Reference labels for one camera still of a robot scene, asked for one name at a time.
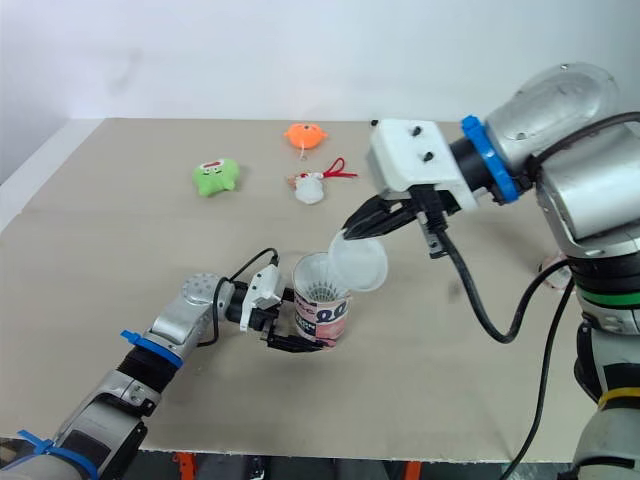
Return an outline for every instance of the white plush toy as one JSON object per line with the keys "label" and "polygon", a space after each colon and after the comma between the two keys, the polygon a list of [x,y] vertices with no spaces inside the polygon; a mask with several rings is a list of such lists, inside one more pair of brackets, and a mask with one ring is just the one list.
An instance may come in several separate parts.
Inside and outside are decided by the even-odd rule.
{"label": "white plush toy", "polygon": [[338,158],[324,172],[303,172],[298,175],[292,175],[287,179],[289,185],[295,189],[295,196],[298,200],[307,205],[318,203],[324,198],[324,190],[322,188],[322,179],[328,177],[357,177],[357,173],[347,173],[344,170],[344,159]]}
{"label": "white plush toy", "polygon": [[304,177],[297,176],[295,179],[296,198],[307,205],[313,205],[322,200],[324,198],[322,178],[321,173],[309,173]]}

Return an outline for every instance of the plastic lid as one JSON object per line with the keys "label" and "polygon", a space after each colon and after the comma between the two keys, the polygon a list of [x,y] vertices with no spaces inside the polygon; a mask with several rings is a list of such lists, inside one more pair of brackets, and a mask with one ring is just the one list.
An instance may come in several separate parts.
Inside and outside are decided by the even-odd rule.
{"label": "plastic lid", "polygon": [[387,278],[389,261],[380,240],[345,240],[338,232],[329,246],[331,270],[342,283],[356,292],[379,288]]}

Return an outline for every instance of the black cable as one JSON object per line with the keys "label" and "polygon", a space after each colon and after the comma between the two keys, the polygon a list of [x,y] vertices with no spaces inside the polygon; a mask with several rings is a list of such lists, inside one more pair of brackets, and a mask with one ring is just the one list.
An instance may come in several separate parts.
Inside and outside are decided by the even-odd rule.
{"label": "black cable", "polygon": [[601,130],[604,130],[609,127],[613,127],[615,125],[620,125],[622,123],[628,122],[638,122],[640,123],[640,112],[626,112],[620,113],[618,115],[613,115],[611,117],[603,118],[591,125],[587,125],[586,127],[582,127],[580,130],[576,130],[575,132],[567,135],[566,137],[558,140],[556,143],[547,147],[543,150],[539,155],[535,157],[530,157],[526,162],[526,171],[531,180],[535,181],[538,170],[543,162],[545,162],[549,157],[555,155],[561,150],[565,150],[573,145],[578,140],[582,140],[588,136],[593,135]]}
{"label": "black cable", "polygon": [[529,429],[529,434],[525,439],[520,451],[515,456],[511,463],[504,471],[504,473],[500,476],[500,480],[506,480],[513,473],[516,467],[522,461],[522,458],[529,450],[529,446],[531,442],[533,442],[533,438],[536,436],[538,432],[538,427],[540,426],[540,419],[542,418],[542,409],[544,408],[544,397],[547,392],[547,378],[549,377],[549,364],[551,363],[551,350],[553,349],[553,340],[556,337],[556,332],[558,331],[558,325],[560,324],[560,319],[562,318],[562,313],[564,312],[565,307],[567,306],[567,302],[569,301],[569,297],[571,296],[571,291],[573,290],[573,278],[569,280],[567,287],[562,294],[562,298],[558,303],[558,307],[556,308],[556,313],[553,315],[553,320],[551,321],[551,326],[549,327],[549,333],[547,334],[547,341],[544,345],[544,354],[542,355],[542,369],[540,372],[540,386],[538,387],[538,401],[536,403],[536,413],[533,417],[533,423],[531,424],[531,428]]}
{"label": "black cable", "polygon": [[269,247],[269,248],[265,248],[264,250],[262,250],[259,253],[256,253],[253,258],[251,260],[249,260],[247,263],[245,263],[240,270],[238,270],[236,273],[234,273],[233,275],[231,275],[230,281],[234,281],[236,278],[238,278],[240,276],[240,274],[242,272],[244,272],[253,262],[255,262],[257,259],[259,259],[262,255],[264,255],[265,253],[271,252],[273,253],[273,257],[271,257],[271,263],[273,263],[274,265],[278,265],[278,262],[280,261],[280,256],[278,255],[278,251],[273,248],[273,247]]}
{"label": "black cable", "polygon": [[471,308],[473,309],[480,325],[482,328],[497,342],[500,343],[511,343],[518,336],[518,332],[520,331],[520,327],[522,326],[522,320],[524,319],[524,314],[527,310],[527,306],[531,300],[531,297],[537,290],[537,288],[555,271],[560,270],[561,268],[567,266],[567,260],[561,260],[557,263],[554,263],[547,269],[543,270],[538,274],[536,278],[529,284],[527,289],[522,294],[520,298],[520,302],[518,303],[518,307],[516,308],[515,313],[513,314],[513,320],[511,322],[511,326],[506,334],[502,334],[498,331],[498,329],[493,325],[489,316],[487,315],[486,310],[484,309],[484,305],[482,304],[482,299],[480,298],[480,294],[478,293],[478,289],[476,288],[476,284],[473,281],[473,277],[467,268],[467,264],[464,262],[462,255],[458,252],[458,249],[453,244],[449,236],[444,230],[436,231],[436,235],[438,239],[442,243],[442,246],[446,252],[449,253],[451,257],[451,261],[453,262],[456,270],[458,271],[458,275],[460,276],[460,280],[462,280],[462,284],[464,285],[464,289],[467,292],[467,296],[469,297],[469,302],[471,303]]}
{"label": "black cable", "polygon": [[220,277],[218,280],[218,284],[216,285],[216,289],[213,292],[213,302],[211,303],[211,323],[213,324],[213,337],[211,340],[207,340],[206,342],[198,343],[198,347],[208,347],[209,345],[213,345],[218,341],[219,329],[218,329],[218,295],[220,295],[220,290],[222,289],[222,285],[225,282],[229,282],[230,280],[227,277]]}
{"label": "black cable", "polygon": [[219,336],[218,296],[220,295],[220,290],[222,289],[222,285],[224,285],[225,282],[233,282],[236,278],[238,278],[242,274],[242,272],[244,272],[247,268],[249,268],[251,264],[253,264],[256,260],[258,260],[260,257],[262,257],[265,253],[268,253],[268,252],[273,253],[270,263],[274,265],[278,265],[278,263],[280,262],[280,256],[278,255],[278,251],[273,247],[269,247],[255,254],[253,258],[251,258],[251,260],[249,260],[242,267],[240,267],[240,270],[238,270],[236,273],[231,275],[230,278],[221,277],[220,280],[218,280],[216,289],[213,292],[213,300],[211,302],[211,323],[213,324],[213,337],[211,338],[211,340],[207,340],[206,342],[199,342],[197,345],[198,347],[208,347],[209,345],[213,345],[218,341],[218,336]]}

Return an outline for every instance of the printed cup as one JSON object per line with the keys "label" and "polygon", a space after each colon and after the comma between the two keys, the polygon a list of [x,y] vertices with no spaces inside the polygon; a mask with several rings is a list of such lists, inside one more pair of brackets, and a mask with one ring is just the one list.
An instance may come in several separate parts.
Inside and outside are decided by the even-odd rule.
{"label": "printed cup", "polygon": [[334,347],[345,328],[351,295],[329,267],[326,253],[303,257],[293,271],[298,334]]}

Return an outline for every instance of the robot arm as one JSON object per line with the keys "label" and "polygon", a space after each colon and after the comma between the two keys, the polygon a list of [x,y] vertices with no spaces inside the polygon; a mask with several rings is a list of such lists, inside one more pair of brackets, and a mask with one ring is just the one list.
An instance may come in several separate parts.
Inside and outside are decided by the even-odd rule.
{"label": "robot arm", "polygon": [[[52,440],[21,435],[34,444],[34,455],[0,471],[3,480],[111,480],[120,478],[147,433],[150,416],[163,390],[207,335],[214,316],[263,333],[267,346],[289,352],[322,349],[297,336],[276,333],[283,301],[293,301],[277,266],[270,264],[251,283],[210,273],[188,278],[181,293],[165,307],[151,328],[122,332],[133,349],[60,426]],[[214,327],[214,340],[217,336]]]}
{"label": "robot arm", "polygon": [[[576,379],[599,402],[565,478],[640,478],[640,140],[624,125],[640,114],[608,117],[616,94],[605,71],[562,65],[484,125],[464,119],[465,137],[451,145],[432,122],[380,121],[368,155],[379,193],[344,225],[345,238],[357,239],[417,220],[430,256],[455,263],[445,213],[474,210],[486,193],[511,203],[536,187],[583,309]],[[484,309],[472,303],[482,323]],[[487,331],[502,343],[515,338]]]}

